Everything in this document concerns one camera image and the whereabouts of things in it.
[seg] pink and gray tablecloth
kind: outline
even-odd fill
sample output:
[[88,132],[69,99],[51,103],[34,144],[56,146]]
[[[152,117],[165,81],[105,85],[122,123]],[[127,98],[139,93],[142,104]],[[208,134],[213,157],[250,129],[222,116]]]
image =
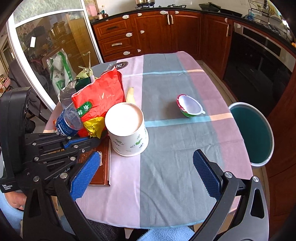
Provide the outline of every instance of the pink and gray tablecloth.
[[[91,220],[130,228],[177,227],[202,222],[211,198],[192,162],[196,149],[223,171],[249,179],[252,170],[239,129],[222,96],[187,53],[152,54],[93,67],[95,76],[116,65],[125,93],[134,87],[142,108],[149,145],[140,155],[123,157],[112,150],[111,187],[89,186],[76,202]],[[185,117],[176,98],[186,94],[206,114]],[[58,105],[51,120],[61,112]],[[238,205],[235,200],[232,210]]]

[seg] white paper cup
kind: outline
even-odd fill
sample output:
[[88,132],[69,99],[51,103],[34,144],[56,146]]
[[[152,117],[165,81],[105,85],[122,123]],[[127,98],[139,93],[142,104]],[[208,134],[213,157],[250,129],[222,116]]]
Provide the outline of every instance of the white paper cup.
[[149,136],[144,114],[134,104],[122,102],[112,106],[105,117],[113,149],[122,156],[135,156],[148,146]]

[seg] white sticker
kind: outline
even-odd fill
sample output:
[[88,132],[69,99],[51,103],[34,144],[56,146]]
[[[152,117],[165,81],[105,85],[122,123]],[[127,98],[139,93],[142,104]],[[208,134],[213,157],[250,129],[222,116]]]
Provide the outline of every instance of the white sticker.
[[31,43],[30,43],[31,48],[35,47],[35,42],[36,42],[36,37],[31,37]]

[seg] tile floor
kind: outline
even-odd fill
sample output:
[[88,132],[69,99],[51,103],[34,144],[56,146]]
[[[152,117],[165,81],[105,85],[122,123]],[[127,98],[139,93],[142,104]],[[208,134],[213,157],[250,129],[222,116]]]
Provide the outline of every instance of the tile floor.
[[[225,100],[226,104],[229,106],[232,103],[235,102],[235,99],[233,98],[233,96],[231,95],[231,93],[227,90],[226,86],[224,86],[224,84],[218,79],[217,76],[215,76],[215,74],[202,62],[198,61],[198,63],[200,64],[200,66],[203,68],[203,70],[205,71],[205,73],[209,76],[209,78],[211,79],[211,81],[213,82],[213,84],[216,86],[216,88],[218,89],[218,91],[220,92],[220,94],[222,95],[223,99]],[[38,119],[37,117],[32,118],[32,120],[36,123],[36,128],[34,133],[42,133],[44,128],[45,128],[45,123],[42,122],[40,119]],[[265,167],[263,168],[252,168],[253,170],[253,174],[258,176],[261,180],[262,186],[263,186],[263,190],[266,196],[266,200],[269,206],[269,189],[268,189],[268,180],[267,180],[267,176],[266,176],[266,170]],[[227,228],[230,225],[230,222],[233,218],[234,213],[230,213],[223,226],[221,227],[219,232],[223,232],[225,230],[227,230]],[[197,231],[198,228],[201,226],[201,224],[196,224],[194,225],[194,230]],[[126,229],[126,236],[129,237],[130,233],[131,233],[132,229]]]

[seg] oven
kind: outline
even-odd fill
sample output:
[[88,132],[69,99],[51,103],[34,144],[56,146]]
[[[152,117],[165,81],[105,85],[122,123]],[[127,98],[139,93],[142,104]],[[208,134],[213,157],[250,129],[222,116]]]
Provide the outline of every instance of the oven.
[[295,58],[279,44],[234,23],[224,81],[240,102],[268,116],[291,78]]

